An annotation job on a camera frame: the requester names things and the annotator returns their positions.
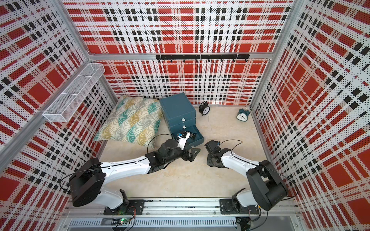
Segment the teal drawer cabinet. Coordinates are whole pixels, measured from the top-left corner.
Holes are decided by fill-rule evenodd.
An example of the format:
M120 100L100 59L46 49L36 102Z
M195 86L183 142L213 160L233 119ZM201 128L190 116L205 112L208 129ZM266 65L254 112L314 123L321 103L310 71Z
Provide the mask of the teal drawer cabinet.
M160 99L160 104L171 133L196 125L196 110L183 92Z

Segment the teal bottom drawer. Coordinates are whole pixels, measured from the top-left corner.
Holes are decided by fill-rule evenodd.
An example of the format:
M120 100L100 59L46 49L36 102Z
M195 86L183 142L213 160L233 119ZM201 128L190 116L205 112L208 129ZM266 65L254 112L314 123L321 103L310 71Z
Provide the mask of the teal bottom drawer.
M181 150L189 150L204 142L204 137L195 125L172 133L172 137L177 141Z

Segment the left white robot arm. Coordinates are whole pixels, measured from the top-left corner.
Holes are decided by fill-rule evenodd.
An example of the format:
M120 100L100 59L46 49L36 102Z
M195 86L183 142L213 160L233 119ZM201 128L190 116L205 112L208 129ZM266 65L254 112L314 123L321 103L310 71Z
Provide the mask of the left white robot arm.
M177 159L192 162L200 152L178 147L176 140L168 139L157 151L136 159L119 162L100 162L98 158L87 161L69 178L72 205L82 207L90 203L103 205L110 210L129 205L125 191L111 191L106 184L134 175L146 175L165 169Z

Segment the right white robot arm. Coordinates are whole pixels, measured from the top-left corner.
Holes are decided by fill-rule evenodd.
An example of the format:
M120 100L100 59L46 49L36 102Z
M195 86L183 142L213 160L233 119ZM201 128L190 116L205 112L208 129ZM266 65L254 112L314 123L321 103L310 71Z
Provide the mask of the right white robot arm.
M228 168L247 178L250 189L245 188L235 193L231 199L221 199L222 214L246 214L263 209L269 211L280 201L293 199L296 192L289 196L287 184L293 183L288 177L278 173L271 162L252 161L235 154L233 149L221 148L221 142L211 140L205 144L208 152L207 165Z

